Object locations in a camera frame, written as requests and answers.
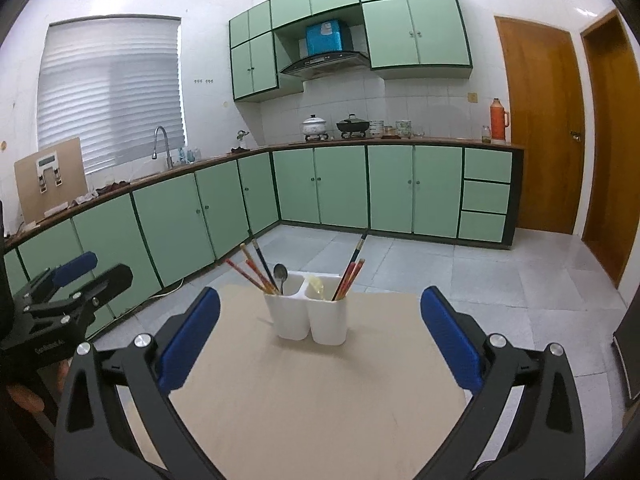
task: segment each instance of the range hood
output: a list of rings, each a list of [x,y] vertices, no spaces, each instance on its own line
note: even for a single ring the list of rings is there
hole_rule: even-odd
[[[354,50],[334,50],[306,56],[291,63],[280,73],[295,75],[304,81],[333,74],[355,66],[371,66],[369,58]]]

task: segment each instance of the blue box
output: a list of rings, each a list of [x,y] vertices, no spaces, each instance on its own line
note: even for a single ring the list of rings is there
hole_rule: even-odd
[[[335,50],[353,50],[351,31],[340,20],[310,25],[306,28],[306,50],[309,56]]]

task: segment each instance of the person's hand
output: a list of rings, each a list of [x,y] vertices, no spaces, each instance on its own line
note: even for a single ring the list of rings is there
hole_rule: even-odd
[[[58,364],[56,388],[60,393],[65,387],[66,375],[69,373],[69,362],[63,359]],[[6,390],[13,401],[29,413],[40,413],[44,410],[44,401],[22,384],[8,384]]]

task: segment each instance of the metal screw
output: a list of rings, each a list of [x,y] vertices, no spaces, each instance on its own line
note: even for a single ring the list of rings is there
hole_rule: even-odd
[[[151,336],[149,334],[138,334],[133,340],[133,344],[138,348],[144,348],[151,343]]]
[[[507,346],[507,339],[502,334],[491,334],[489,336],[489,343],[496,348],[504,348]]]
[[[78,348],[76,348],[76,352],[78,352],[78,355],[87,355],[89,353],[89,350],[91,350],[91,345],[86,341],[84,343],[80,343],[78,345]]]
[[[556,357],[560,357],[564,354],[564,348],[562,348],[560,343],[551,343],[551,345],[549,345],[549,351]]]

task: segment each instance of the orange thermos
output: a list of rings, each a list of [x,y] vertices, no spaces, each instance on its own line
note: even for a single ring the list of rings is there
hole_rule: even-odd
[[[510,114],[504,109],[498,98],[494,99],[489,110],[491,115],[491,141],[505,142],[504,131],[511,124]]]

